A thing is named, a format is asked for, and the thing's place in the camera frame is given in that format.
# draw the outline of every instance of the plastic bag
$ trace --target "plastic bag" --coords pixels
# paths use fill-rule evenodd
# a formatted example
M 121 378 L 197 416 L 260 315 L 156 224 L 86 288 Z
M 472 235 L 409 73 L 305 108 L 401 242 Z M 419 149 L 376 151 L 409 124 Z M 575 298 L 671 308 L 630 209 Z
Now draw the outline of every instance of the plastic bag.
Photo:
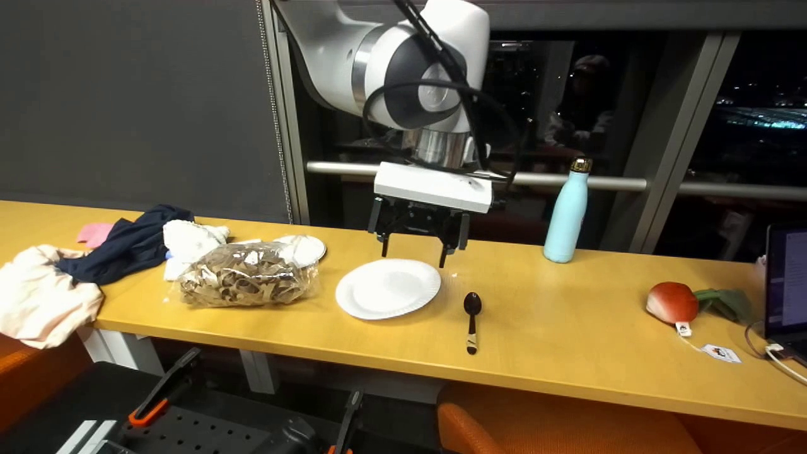
M 282 305 L 310 295 L 318 270 L 295 267 L 275 242 L 222 245 L 179 275 L 192 305 Z

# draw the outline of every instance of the wooden table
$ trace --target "wooden table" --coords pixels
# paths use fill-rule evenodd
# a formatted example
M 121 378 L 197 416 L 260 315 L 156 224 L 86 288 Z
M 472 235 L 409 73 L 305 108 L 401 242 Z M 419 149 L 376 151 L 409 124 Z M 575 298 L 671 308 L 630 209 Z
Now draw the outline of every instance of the wooden table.
M 119 217 L 136 212 L 0 202 L 0 260 L 35 242 L 76 250 L 78 227 Z M 446 260 L 434 303 L 363 323 L 345 315 L 333 293 L 348 270 L 378 260 L 368 232 L 202 222 L 227 224 L 237 240 L 318 235 L 328 242 L 318 295 L 262 310 L 189 308 L 154 267 L 103 288 L 96 328 L 807 431 L 807 388 L 754 358 L 739 325 L 714 315 L 694 323 L 691 343 L 734 348 L 741 363 L 731 366 L 643 313 L 646 290 L 658 280 L 741 288 L 759 303 L 752 265 L 623 252 L 580 252 L 572 265 L 550 265 L 535 245 L 469 242 Z M 393 237 L 391 255 L 436 262 L 439 242 Z M 472 290 L 484 298 L 477 356 L 464 351 L 462 300 Z

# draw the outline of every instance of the dark blue cloth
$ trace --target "dark blue cloth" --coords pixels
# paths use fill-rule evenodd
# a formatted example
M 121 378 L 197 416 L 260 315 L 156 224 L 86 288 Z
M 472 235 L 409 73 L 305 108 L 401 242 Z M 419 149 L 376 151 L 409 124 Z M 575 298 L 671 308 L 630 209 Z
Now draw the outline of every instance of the dark blue cloth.
M 161 265 L 169 252 L 161 227 L 171 219 L 194 219 L 194 214 L 159 204 L 136 222 L 119 219 L 101 247 L 86 257 L 63 257 L 55 267 L 73 275 L 73 282 L 108 285 L 124 275 Z

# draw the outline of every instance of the black spoon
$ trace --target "black spoon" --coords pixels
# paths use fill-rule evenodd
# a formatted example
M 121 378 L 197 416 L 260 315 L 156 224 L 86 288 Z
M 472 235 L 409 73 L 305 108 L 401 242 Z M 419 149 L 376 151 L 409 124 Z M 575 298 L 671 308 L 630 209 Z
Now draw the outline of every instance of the black spoon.
M 469 320 L 469 341 L 467 341 L 467 351 L 472 353 L 472 356 L 477 356 L 477 351 L 479 351 L 479 341 L 477 341 L 477 315 L 482 313 L 482 298 L 477 295 L 477 293 L 469 293 L 467 298 L 464 298 L 464 313 L 472 318 Z

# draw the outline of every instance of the white plate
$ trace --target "white plate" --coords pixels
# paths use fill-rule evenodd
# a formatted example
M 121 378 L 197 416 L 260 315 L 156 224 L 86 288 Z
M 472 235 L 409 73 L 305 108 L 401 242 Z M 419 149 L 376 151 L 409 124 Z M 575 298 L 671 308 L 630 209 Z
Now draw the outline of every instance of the white plate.
M 335 285 L 335 303 L 361 320 L 401 318 L 429 305 L 439 285 L 439 272 L 426 262 L 376 260 Z

